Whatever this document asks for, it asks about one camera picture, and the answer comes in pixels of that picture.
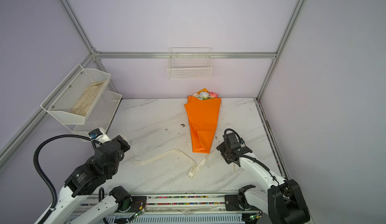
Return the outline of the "orange wrapping paper sheet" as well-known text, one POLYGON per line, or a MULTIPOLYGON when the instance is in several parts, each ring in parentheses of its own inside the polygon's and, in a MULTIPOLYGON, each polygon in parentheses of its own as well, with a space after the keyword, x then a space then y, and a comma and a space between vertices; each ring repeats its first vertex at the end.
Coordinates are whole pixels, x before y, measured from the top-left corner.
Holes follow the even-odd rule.
MULTIPOLYGON (((196 93, 209 92, 204 88, 196 93)), ((194 153, 209 154, 215 137, 221 107, 221 98, 201 100, 188 97, 185 110, 188 115, 192 151, 194 153)))

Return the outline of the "white fake rose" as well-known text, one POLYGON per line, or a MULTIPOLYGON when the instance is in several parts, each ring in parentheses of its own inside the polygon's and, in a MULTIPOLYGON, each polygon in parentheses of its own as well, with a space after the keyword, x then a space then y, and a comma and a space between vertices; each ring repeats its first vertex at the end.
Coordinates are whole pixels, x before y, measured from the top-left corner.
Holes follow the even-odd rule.
POLYGON ((210 93, 209 92, 201 92, 199 94, 199 99, 201 100, 207 100, 207 99, 210 99, 210 93))

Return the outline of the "pink fake rose spray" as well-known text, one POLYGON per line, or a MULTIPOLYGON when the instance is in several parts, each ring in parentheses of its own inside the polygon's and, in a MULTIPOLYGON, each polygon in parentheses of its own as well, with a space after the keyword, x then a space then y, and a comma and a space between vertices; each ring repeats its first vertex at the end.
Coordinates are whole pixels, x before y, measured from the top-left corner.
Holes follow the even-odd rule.
POLYGON ((211 93, 209 94, 209 98, 210 98, 210 99, 218 98, 218 94, 216 94, 216 93, 214 93, 214 92, 211 92, 211 93))

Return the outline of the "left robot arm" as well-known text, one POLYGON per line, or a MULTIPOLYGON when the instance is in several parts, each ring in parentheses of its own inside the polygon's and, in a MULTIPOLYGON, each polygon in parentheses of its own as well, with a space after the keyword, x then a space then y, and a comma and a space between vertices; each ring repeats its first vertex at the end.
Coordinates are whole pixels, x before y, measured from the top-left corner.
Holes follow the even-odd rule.
POLYGON ((39 154, 42 148, 48 143, 66 137, 81 138, 83 140, 90 140, 91 143, 97 141, 100 143, 100 146, 96 147, 94 150, 94 156, 90 157, 85 164, 77 167, 65 181, 64 187, 69 188, 70 196, 73 198, 90 195, 97 187, 104 184, 107 180, 112 179, 118 172, 119 163, 123 160, 124 153, 130 149, 128 142, 120 135, 112 140, 102 142, 102 140, 97 139, 95 135, 87 138, 76 134, 64 134, 49 138, 41 143, 34 153, 33 163, 37 173, 51 192, 52 204, 46 213, 37 221, 39 224, 43 224, 50 217, 53 217, 53 213, 57 209, 56 206, 59 203, 58 194, 54 185, 40 166, 39 154))

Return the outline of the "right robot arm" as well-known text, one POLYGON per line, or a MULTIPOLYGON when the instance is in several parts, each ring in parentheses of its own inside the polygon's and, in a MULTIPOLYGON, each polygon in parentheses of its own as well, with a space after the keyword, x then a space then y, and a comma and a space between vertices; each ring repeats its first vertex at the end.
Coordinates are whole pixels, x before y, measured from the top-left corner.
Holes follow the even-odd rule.
POLYGON ((257 211, 256 215, 245 218, 246 223, 255 224, 261 214, 267 214, 273 224, 305 224, 311 215, 299 184, 274 173, 258 160, 252 149, 233 129, 226 129, 224 141, 217 146, 227 164, 235 164, 247 171, 262 187, 249 184, 238 189, 236 195, 225 196, 228 211, 257 211))

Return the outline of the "lower white mesh shelf basket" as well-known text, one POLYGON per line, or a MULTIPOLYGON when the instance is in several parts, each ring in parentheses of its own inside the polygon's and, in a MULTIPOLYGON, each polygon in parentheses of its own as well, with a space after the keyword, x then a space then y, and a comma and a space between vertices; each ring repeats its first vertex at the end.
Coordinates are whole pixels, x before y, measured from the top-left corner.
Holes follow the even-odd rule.
POLYGON ((122 95, 105 90, 90 112, 85 124, 76 125, 72 133, 88 137, 88 133, 96 128, 103 128, 107 131, 121 100, 122 95))

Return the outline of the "white mesh shelf basket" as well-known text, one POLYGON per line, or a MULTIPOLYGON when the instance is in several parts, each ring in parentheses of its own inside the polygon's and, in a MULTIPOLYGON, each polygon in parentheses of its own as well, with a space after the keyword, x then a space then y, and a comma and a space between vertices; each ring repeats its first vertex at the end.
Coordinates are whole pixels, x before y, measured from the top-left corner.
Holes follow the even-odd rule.
POLYGON ((78 64, 67 76, 68 79, 64 79, 61 82, 62 85, 51 92, 40 107, 63 125, 85 124, 90 112, 110 83, 111 75, 97 69, 83 68, 78 64), (106 83, 101 88, 86 117, 71 114, 71 109, 82 96, 86 87, 99 81, 106 81, 106 83))
POLYGON ((122 95, 105 90, 90 112, 85 124, 76 125, 72 133, 88 137, 88 133, 96 128, 103 128, 107 131, 121 100, 122 95))

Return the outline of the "beige cloth in basket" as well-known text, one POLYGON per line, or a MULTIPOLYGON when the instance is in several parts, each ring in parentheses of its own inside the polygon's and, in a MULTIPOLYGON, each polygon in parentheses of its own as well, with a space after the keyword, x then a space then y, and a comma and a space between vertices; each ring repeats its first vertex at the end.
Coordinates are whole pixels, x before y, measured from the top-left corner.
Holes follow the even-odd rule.
POLYGON ((105 85, 106 81, 93 82, 86 87, 82 96, 75 103, 70 113, 78 116, 86 117, 87 113, 91 109, 92 104, 96 100, 101 88, 105 85))

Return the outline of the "upper white mesh shelf basket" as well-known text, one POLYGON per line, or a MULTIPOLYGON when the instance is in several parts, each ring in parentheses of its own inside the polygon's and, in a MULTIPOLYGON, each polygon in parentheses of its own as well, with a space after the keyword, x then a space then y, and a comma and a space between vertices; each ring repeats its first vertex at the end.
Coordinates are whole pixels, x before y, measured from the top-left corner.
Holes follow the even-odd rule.
POLYGON ((97 69, 83 68, 78 64, 67 76, 68 79, 64 79, 61 82, 62 85, 51 92, 40 107, 63 125, 85 124, 90 112, 110 83, 111 75, 97 69), (86 117, 71 114, 71 109, 82 96, 86 87, 99 81, 106 81, 106 83, 101 88, 86 117))

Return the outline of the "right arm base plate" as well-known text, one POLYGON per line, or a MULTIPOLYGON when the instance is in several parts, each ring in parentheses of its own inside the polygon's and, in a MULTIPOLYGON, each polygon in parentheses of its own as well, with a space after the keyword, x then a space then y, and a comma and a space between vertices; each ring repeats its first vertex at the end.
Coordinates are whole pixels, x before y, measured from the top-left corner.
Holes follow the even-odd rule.
POLYGON ((258 204, 249 204, 245 197, 239 197, 238 194, 234 195, 225 195, 225 209, 226 211, 241 211, 241 212, 251 212, 251 211, 267 211, 266 203, 258 204))

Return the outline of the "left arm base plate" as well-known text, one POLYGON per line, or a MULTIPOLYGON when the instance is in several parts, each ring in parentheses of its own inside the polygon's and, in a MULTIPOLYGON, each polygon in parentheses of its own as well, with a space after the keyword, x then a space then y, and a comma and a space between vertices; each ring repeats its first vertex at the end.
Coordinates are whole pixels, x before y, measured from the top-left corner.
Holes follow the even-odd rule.
POLYGON ((136 213, 145 210, 146 203, 146 196, 126 197, 118 202, 118 207, 114 210, 114 213, 136 213))

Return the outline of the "aluminium rail front frame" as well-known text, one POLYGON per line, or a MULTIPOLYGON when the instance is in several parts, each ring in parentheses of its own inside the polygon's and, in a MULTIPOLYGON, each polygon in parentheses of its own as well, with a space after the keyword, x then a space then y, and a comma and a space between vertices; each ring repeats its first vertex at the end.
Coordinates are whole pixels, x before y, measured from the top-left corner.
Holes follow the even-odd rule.
MULTIPOLYGON (((168 211, 181 211, 196 210, 207 212, 210 209, 219 211, 225 209, 225 195, 231 195, 229 193, 212 193, 212 194, 172 194, 172 195, 149 195, 147 197, 147 203, 145 210, 140 210, 136 213, 118 213, 128 214, 126 218, 127 222, 132 222, 139 215, 144 212, 161 210, 168 211)), ((90 207, 87 211, 82 213, 80 216, 71 218, 71 215, 76 209, 88 198, 85 196, 77 196, 75 198, 70 196, 70 190, 64 188, 59 194, 59 203, 57 209, 53 213, 53 217, 50 217, 46 223, 48 224, 95 224, 101 221, 103 218, 111 216, 114 210, 118 207, 118 202, 126 197, 131 197, 123 187, 115 187, 107 196, 101 199, 96 205, 90 207)), ((256 215, 257 211, 245 212, 256 215)))

